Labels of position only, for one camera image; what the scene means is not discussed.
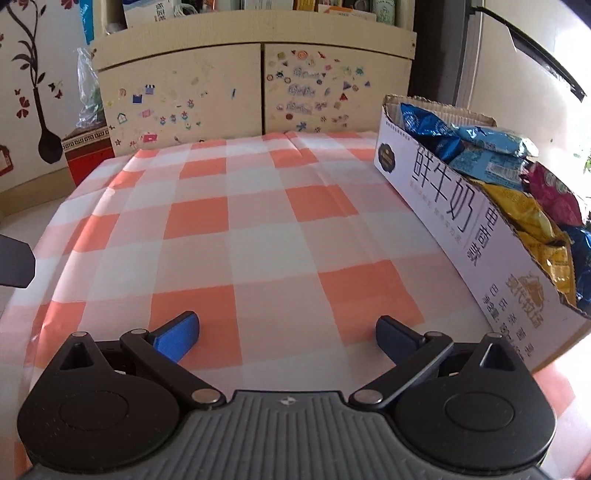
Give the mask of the yellow snack bag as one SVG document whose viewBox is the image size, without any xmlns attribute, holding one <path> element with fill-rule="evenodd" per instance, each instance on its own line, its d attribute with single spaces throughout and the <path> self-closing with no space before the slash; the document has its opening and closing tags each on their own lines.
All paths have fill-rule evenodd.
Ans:
<svg viewBox="0 0 591 480">
<path fill-rule="evenodd" d="M 565 243 L 546 245 L 527 232 L 518 233 L 521 242 L 540 267 L 550 276 L 556 289 L 576 305 L 575 271 L 570 247 Z"/>
</svg>

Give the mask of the yellow corn snack packet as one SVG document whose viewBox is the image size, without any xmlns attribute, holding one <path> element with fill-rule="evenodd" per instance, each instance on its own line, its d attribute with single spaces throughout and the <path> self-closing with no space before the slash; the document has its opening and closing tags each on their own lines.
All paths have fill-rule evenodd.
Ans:
<svg viewBox="0 0 591 480">
<path fill-rule="evenodd" d="M 476 180 L 486 194 L 500 207 L 514 227 L 545 244 L 569 243 L 567 235 L 546 215 L 530 195 L 501 185 Z"/>
</svg>

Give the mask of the light blue snack packet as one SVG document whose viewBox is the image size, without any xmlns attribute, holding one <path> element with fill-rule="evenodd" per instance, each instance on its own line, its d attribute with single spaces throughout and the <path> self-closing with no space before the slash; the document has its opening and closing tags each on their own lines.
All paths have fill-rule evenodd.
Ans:
<svg viewBox="0 0 591 480">
<path fill-rule="evenodd" d="M 522 191 L 521 167 L 524 160 L 486 149 L 465 149 L 450 167 L 481 182 Z"/>
</svg>

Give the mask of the blue foil snack bag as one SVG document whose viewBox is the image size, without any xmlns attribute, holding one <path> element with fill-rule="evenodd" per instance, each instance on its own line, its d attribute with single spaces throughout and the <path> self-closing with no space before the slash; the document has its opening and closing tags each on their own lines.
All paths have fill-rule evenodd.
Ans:
<svg viewBox="0 0 591 480">
<path fill-rule="evenodd" d="M 409 103 L 400 110 L 405 131 L 446 164 L 464 152 L 461 137 L 434 113 Z"/>
</svg>

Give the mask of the pink Ameria biscuit packet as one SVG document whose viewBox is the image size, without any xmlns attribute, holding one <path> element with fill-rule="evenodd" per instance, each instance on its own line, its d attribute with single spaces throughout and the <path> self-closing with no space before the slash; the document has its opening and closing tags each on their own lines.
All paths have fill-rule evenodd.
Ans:
<svg viewBox="0 0 591 480">
<path fill-rule="evenodd" d="M 530 194 L 557 224 L 581 227 L 581 210 L 573 192 L 539 162 L 530 165 L 525 175 Z"/>
</svg>

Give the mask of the light blue Ameria packet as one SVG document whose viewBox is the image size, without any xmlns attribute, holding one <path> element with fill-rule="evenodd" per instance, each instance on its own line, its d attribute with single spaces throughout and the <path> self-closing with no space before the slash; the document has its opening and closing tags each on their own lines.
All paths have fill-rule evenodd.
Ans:
<svg viewBox="0 0 591 480">
<path fill-rule="evenodd" d="M 528 137 L 498 127 L 458 126 L 455 132 L 464 141 L 482 149 L 518 158 L 538 157 L 539 149 Z"/>
</svg>

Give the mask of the red cardboard carton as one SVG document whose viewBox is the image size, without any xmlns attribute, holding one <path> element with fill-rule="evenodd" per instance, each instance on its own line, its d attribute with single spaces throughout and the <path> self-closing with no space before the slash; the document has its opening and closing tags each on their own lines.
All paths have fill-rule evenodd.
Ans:
<svg viewBox="0 0 591 480">
<path fill-rule="evenodd" d="M 76 129 L 62 141 L 74 184 L 80 185 L 103 161 L 113 158 L 109 128 Z"/>
</svg>

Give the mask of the white cardboard milk box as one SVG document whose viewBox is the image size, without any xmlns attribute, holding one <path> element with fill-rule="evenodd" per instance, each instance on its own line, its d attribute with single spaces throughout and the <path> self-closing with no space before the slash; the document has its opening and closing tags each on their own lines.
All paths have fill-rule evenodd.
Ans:
<svg viewBox="0 0 591 480">
<path fill-rule="evenodd" d="M 590 332 L 590 318 L 560 292 L 509 217 L 403 127 L 407 97 L 384 97 L 374 163 L 452 262 L 492 330 L 538 371 Z"/>
</svg>

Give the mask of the orange white checkered tablecloth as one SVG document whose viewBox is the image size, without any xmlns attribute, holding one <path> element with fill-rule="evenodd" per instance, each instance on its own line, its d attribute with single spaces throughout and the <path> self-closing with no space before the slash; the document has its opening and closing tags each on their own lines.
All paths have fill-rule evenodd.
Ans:
<svg viewBox="0 0 591 480">
<path fill-rule="evenodd" d="M 5 479 L 586 479 L 590 332 L 538 371 L 377 169 L 378 136 L 273 134 L 99 166 L 1 319 Z M 122 350 L 185 311 L 186 408 Z M 390 316 L 454 349 L 384 410 Z"/>
</svg>

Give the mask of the clear plastic bag with greens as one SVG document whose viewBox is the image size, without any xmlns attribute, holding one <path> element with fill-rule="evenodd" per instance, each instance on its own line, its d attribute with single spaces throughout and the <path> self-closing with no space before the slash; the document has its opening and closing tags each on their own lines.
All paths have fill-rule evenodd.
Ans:
<svg viewBox="0 0 591 480">
<path fill-rule="evenodd" d="M 90 129 L 104 121 L 104 107 L 98 75 L 92 65 L 92 56 L 85 48 L 77 49 L 77 79 L 81 110 L 77 128 Z"/>
</svg>

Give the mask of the beige sticker-covered cabinet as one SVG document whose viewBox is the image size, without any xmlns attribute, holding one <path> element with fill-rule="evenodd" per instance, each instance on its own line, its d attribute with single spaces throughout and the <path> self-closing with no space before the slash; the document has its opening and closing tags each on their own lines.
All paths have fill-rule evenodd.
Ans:
<svg viewBox="0 0 591 480">
<path fill-rule="evenodd" d="M 297 131 L 373 131 L 406 94 L 417 36 L 335 13 L 238 10 L 152 22 L 91 46 L 118 155 Z"/>
</svg>

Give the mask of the grey refrigerator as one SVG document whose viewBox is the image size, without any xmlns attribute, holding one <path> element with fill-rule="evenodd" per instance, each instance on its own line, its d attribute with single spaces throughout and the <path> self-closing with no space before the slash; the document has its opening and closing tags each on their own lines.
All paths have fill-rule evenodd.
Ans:
<svg viewBox="0 0 591 480">
<path fill-rule="evenodd" d="M 551 169 L 590 156 L 587 1 L 418 1 L 410 93 L 527 135 Z"/>
</svg>

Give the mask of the green glass bottle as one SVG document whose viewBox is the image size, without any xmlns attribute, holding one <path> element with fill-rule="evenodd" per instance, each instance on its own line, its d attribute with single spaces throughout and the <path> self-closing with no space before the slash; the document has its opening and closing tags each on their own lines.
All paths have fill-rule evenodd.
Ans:
<svg viewBox="0 0 591 480">
<path fill-rule="evenodd" d="M 377 17 L 377 23 L 396 25 L 396 0 L 374 0 L 373 11 Z"/>
</svg>

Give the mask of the red wall socket sticker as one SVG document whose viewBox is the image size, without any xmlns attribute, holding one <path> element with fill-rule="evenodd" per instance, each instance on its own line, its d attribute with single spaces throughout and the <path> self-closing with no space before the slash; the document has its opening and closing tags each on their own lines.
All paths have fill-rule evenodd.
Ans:
<svg viewBox="0 0 591 480">
<path fill-rule="evenodd" d="M 10 150 L 4 145 L 0 145 L 0 176 L 10 173 L 13 168 Z"/>
</svg>

